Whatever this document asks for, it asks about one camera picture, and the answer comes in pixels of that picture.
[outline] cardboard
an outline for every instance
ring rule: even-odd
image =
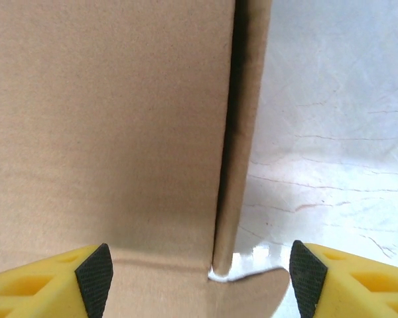
[[[233,251],[259,91],[269,4],[246,3],[233,34],[234,1],[0,1],[0,271],[106,242],[105,317],[275,310],[285,270],[207,279]]]

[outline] white surface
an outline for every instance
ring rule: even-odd
[[[274,0],[270,30],[231,276],[295,239],[398,266],[398,0]]]

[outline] yellow plastic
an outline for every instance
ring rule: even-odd
[[[320,245],[328,267],[315,318],[398,318],[398,268]]]
[[[98,247],[0,273],[0,318],[87,318],[75,269]]]

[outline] cardboard box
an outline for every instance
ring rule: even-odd
[[[285,270],[208,280],[232,259],[269,8],[0,0],[0,271],[106,242],[105,317],[269,317]]]

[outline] black rubber pad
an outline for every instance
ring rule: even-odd
[[[111,287],[113,266],[107,244],[102,244],[76,270],[88,318],[101,318]]]
[[[327,267],[299,240],[294,241],[289,262],[292,285],[301,318],[312,318],[326,278]]]

